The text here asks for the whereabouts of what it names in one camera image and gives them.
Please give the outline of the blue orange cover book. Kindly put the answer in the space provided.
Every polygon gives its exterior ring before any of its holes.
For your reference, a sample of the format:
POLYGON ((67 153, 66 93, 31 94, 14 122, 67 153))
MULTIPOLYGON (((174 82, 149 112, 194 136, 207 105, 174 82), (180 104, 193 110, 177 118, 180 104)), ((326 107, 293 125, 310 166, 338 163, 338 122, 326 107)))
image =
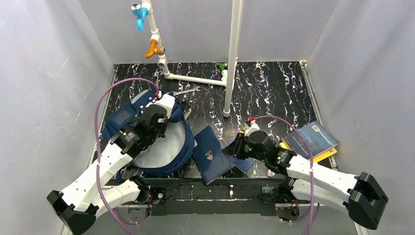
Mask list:
POLYGON ((247 173, 248 170, 254 165, 256 162, 256 159, 253 158, 247 158, 247 159, 237 159, 232 156, 232 151, 230 150, 223 150, 223 153, 230 157, 230 160, 232 161, 233 165, 237 167, 239 170, 241 170, 243 173, 247 173))

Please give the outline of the dark blue crest book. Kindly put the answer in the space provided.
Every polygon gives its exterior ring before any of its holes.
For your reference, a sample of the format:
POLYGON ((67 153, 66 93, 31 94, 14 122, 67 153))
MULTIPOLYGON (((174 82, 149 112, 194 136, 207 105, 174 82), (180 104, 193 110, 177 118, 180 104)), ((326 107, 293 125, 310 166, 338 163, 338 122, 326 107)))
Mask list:
POLYGON ((209 185, 233 168, 233 163, 222 152, 221 142, 210 125, 194 138, 196 146, 193 149, 193 159, 205 184, 209 185))

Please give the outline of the navy blue student backpack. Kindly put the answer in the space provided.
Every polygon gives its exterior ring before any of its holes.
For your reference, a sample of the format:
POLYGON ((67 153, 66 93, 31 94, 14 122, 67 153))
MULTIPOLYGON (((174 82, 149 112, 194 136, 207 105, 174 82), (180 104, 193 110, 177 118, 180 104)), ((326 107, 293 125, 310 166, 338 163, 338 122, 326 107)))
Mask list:
POLYGON ((114 111, 104 124, 106 141, 116 137, 131 164, 154 177, 182 168, 192 156, 195 138, 180 101, 164 90, 145 90, 114 111))

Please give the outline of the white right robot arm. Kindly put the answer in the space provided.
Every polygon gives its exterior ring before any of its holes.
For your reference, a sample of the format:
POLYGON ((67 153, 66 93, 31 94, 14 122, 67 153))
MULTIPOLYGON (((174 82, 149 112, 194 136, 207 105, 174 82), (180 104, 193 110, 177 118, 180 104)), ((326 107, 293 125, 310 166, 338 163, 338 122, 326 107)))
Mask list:
POLYGON ((389 201, 369 173, 342 173, 310 162, 282 148, 263 131, 238 133, 222 152, 237 159, 254 158, 285 176, 278 190, 286 197, 319 203, 346 212, 355 223, 376 230, 389 201))

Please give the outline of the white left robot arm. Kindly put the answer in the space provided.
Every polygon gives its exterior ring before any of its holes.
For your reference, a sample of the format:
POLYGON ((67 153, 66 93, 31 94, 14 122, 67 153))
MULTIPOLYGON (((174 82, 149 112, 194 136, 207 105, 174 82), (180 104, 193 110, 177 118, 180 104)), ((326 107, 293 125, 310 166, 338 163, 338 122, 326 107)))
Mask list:
POLYGON ((74 235, 85 233, 102 214, 114 213, 114 208, 149 193, 149 184, 139 176, 106 191, 102 188, 157 138, 165 137, 170 115, 171 108, 147 106, 141 116, 127 121, 110 138, 104 151, 98 152, 96 161, 73 183, 48 194, 47 201, 74 235))

